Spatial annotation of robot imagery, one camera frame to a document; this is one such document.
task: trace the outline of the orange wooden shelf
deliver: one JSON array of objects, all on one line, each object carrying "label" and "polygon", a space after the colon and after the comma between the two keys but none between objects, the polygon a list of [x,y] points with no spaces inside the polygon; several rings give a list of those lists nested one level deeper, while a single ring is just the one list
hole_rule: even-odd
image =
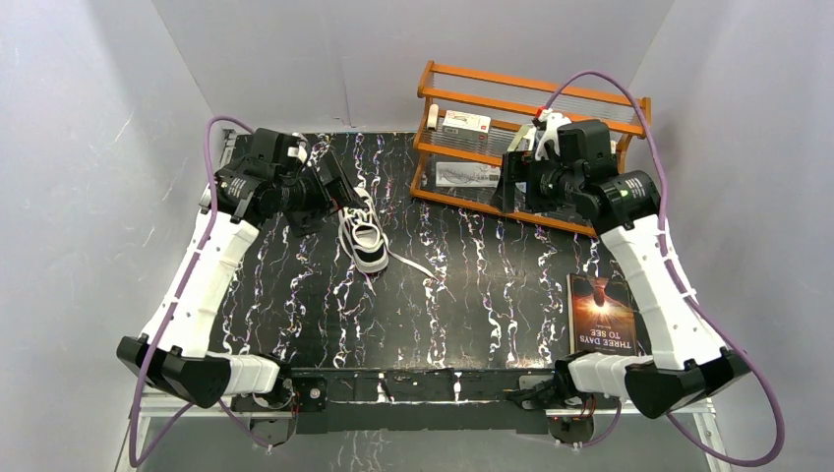
[{"label": "orange wooden shelf", "polygon": [[[543,216],[540,214],[528,213],[526,211],[515,211],[502,213],[496,208],[471,200],[462,199],[430,190],[420,188],[420,177],[426,168],[430,155],[448,156],[467,161],[479,162],[493,166],[500,166],[502,154],[506,152],[515,132],[521,127],[520,123],[501,121],[493,119],[487,140],[484,142],[472,142],[457,137],[445,135],[439,131],[426,130],[426,122],[429,115],[429,107],[438,101],[456,102],[468,106],[476,106],[489,110],[515,113],[519,115],[522,123],[528,123],[531,116],[538,111],[537,106],[528,103],[519,103],[504,99],[503,97],[487,97],[465,91],[453,91],[436,86],[436,76],[450,76],[457,79],[469,80],[467,84],[488,83],[492,90],[508,90],[507,95],[517,96],[518,91],[532,91],[527,95],[529,100],[536,100],[539,97],[536,93],[543,95],[541,102],[544,103],[547,94],[555,91],[559,85],[548,82],[534,81],[503,74],[475,71],[461,67],[436,64],[429,61],[423,70],[420,84],[417,87],[417,96],[426,99],[423,116],[420,121],[420,128],[414,139],[414,148],[420,152],[420,162],[411,183],[411,196],[438,202],[456,207],[464,207],[489,214],[506,216],[519,221],[541,224],[566,231],[572,231],[588,236],[596,236],[593,228],[588,225],[578,224],[572,221]],[[621,172],[625,170],[626,151],[632,138],[645,138],[645,130],[636,122],[636,117],[631,109],[628,100],[621,95],[593,90],[589,88],[567,87],[563,95],[570,97],[569,100],[554,102],[553,108],[564,114],[571,121],[583,121],[598,119],[608,125],[613,133],[619,133],[620,139],[617,144],[618,168]],[[640,108],[651,123],[651,100],[648,97],[640,99]],[[438,129],[442,126],[442,120],[446,116],[446,110],[441,109],[439,113]]]}]

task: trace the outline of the black and white sneaker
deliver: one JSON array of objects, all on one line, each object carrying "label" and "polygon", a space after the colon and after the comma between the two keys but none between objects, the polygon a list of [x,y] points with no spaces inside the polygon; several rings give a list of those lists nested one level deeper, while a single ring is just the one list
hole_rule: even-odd
[{"label": "black and white sneaker", "polygon": [[350,256],[356,268],[363,273],[376,273],[388,266],[388,255],[408,266],[435,278],[430,270],[388,248],[388,237],[377,218],[374,199],[363,188],[353,189],[365,203],[365,208],[342,208],[339,215],[339,243],[341,249]]}]

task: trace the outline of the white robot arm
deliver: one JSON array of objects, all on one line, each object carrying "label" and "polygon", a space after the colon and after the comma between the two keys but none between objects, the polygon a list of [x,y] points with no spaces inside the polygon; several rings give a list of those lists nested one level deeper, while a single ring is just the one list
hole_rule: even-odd
[{"label": "white robot arm", "polygon": [[[217,309],[259,228],[280,212],[293,235],[303,236],[318,231],[322,219],[339,207],[360,205],[334,157],[323,156],[320,170],[307,165],[303,137],[258,129],[238,140],[242,151],[214,173],[218,212],[209,240],[200,250],[199,241],[211,218],[207,190],[174,281],[140,336],[123,337],[116,352],[138,375],[149,341],[173,306],[152,353],[146,383],[204,408],[223,395],[261,393],[267,401],[283,404],[290,394],[277,381],[279,360],[209,352]],[[177,297],[190,265],[194,265],[191,275]]]},{"label": "white robot arm", "polygon": [[[598,120],[570,123],[550,110],[533,123],[539,130],[535,150],[505,153],[491,204],[514,211],[515,184],[524,183],[529,211],[572,206],[590,220],[622,268],[653,354],[572,354],[556,363],[554,397],[601,393],[630,399],[643,415],[657,418],[748,373],[742,359],[685,302],[692,290],[671,240],[667,235],[666,257],[658,244],[658,191],[644,172],[618,172],[608,127]],[[667,262],[682,275],[684,287],[669,276]]]}]

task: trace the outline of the white wall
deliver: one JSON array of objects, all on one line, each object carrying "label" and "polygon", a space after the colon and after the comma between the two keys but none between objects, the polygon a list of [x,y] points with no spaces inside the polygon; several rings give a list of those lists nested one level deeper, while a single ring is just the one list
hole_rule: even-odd
[{"label": "white wall", "polygon": [[[671,0],[153,0],[211,109],[302,131],[414,130],[439,63],[628,82]],[[590,81],[592,87],[601,87]]]},{"label": "white wall", "polygon": [[0,469],[112,470],[209,107],[149,1],[0,1]]},{"label": "white wall", "polygon": [[[703,305],[761,365],[786,414],[766,470],[830,470],[834,414],[834,5],[678,1],[632,90],[654,99],[676,247]],[[648,168],[645,146],[632,167]],[[754,380],[717,397],[732,455],[773,420]]]}]

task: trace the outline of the book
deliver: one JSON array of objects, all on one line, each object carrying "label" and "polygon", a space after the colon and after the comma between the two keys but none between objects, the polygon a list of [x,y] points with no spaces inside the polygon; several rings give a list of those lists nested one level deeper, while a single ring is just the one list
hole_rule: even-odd
[{"label": "book", "polygon": [[631,293],[624,281],[568,275],[567,319],[571,354],[643,354],[638,351]]}]

